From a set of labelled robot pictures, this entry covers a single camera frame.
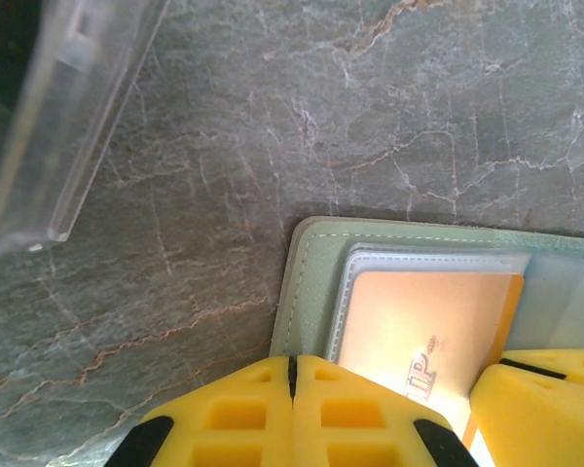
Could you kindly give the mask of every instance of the orange card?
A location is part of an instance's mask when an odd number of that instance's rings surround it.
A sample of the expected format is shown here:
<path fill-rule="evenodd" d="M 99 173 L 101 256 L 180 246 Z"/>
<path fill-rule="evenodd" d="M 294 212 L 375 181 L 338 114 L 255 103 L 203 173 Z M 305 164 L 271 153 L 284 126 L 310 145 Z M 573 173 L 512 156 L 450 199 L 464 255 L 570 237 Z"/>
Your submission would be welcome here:
<path fill-rule="evenodd" d="M 500 358 L 523 283 L 506 273 L 362 272 L 338 363 L 441 413 L 469 446 L 469 392 Z"/>

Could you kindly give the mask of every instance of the wallet stitching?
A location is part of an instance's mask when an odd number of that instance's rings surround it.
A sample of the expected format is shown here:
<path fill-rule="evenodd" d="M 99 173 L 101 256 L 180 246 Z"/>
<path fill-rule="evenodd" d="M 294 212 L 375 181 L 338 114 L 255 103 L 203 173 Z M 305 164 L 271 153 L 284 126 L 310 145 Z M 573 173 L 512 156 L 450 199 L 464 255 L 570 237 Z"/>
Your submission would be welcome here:
<path fill-rule="evenodd" d="M 296 305 L 299 301 L 299 293 L 301 290 L 301 283 L 303 282 L 303 273 L 305 272 L 305 265 L 307 263 L 308 254 L 310 253 L 311 243 L 315 238 L 326 238 L 326 237 L 336 237 L 336 236 L 351 236 L 358 238 L 400 238 L 406 240 L 444 240 L 444 241 L 457 241 L 460 243 L 492 243 L 490 240 L 479 240 L 474 238 L 449 238 L 441 236 L 408 236 L 408 235 L 383 235 L 380 233 L 314 233 L 310 238 L 308 238 L 305 244 L 305 253 L 303 259 L 301 260 L 301 271 L 299 272 L 299 279 L 296 282 L 296 290 L 294 292 L 294 301 L 290 308 L 290 318 L 288 319 L 287 333 L 285 336 L 285 345 L 283 346 L 283 353 L 286 354 L 288 351 L 288 345 L 290 343 L 290 333 L 292 330 L 292 320 L 294 319 L 294 312 L 296 311 Z"/>

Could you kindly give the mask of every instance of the light green wallet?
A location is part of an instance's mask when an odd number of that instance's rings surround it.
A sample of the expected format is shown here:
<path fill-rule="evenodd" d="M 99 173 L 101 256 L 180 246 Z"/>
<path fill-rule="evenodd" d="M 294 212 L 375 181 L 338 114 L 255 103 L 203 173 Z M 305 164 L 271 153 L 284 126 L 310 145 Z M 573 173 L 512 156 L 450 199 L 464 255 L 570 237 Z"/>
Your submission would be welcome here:
<path fill-rule="evenodd" d="M 408 222 L 313 217 L 294 232 L 271 355 L 324 355 L 341 276 L 359 242 L 397 246 L 528 250 L 506 348 L 584 347 L 584 238 Z"/>

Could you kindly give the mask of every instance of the black rubber strip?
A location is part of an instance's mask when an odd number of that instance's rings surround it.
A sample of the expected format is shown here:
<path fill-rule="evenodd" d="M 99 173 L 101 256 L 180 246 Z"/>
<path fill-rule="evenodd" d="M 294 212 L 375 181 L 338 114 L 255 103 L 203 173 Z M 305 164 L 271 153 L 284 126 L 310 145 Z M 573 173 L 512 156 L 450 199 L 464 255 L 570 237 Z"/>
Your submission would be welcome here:
<path fill-rule="evenodd" d="M 425 418 L 413 424 L 437 467 L 478 467 L 454 431 Z"/>
<path fill-rule="evenodd" d="M 294 400 L 296 396 L 296 378 L 299 375 L 299 367 L 296 357 L 290 357 L 288 363 L 288 384 L 290 384 L 290 397 Z"/>
<path fill-rule="evenodd" d="M 170 416 L 157 416 L 129 430 L 104 467 L 150 467 L 173 428 Z"/>
<path fill-rule="evenodd" d="M 554 377 L 556 379 L 566 379 L 566 375 L 558 372 L 552 372 L 551 370 L 545 370 L 544 368 L 535 367 L 534 365 L 528 365 L 527 363 L 516 362 L 509 358 L 502 358 L 499 361 L 500 365 L 506 365 L 508 367 L 519 368 L 520 370 L 526 370 L 527 372 L 537 373 L 538 375 L 543 375 L 544 377 Z"/>

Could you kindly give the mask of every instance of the marble surface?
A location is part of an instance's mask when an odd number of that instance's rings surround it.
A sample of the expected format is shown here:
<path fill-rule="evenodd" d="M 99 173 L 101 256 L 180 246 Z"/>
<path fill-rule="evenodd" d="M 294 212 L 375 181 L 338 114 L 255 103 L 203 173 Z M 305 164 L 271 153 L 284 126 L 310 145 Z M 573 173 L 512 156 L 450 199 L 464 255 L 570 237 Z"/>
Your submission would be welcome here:
<path fill-rule="evenodd" d="M 0 466 L 266 356 L 314 214 L 584 234 L 584 1 L 172 0 L 72 236 L 0 259 Z"/>

